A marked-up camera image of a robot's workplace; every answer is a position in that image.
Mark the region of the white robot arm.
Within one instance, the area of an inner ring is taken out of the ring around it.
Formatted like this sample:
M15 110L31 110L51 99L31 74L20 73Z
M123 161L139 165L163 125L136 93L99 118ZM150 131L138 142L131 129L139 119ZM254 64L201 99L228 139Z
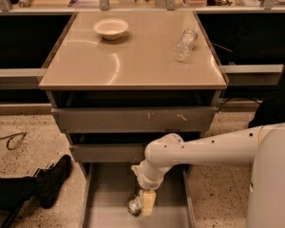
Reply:
M247 228L285 228L285 123L190 142L168 134L148 144L132 170L142 189L156 190L179 164L250 165Z

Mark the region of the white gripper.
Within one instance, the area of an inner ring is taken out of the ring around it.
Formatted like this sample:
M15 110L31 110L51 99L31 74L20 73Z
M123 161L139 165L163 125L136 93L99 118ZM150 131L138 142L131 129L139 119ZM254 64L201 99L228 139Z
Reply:
M165 175L165 169L153 166L148 161L142 161L139 165L132 165L131 170L137 177L137 182L143 190L142 191L142 215L149 217L152 214L153 207L156 200L156 192Z

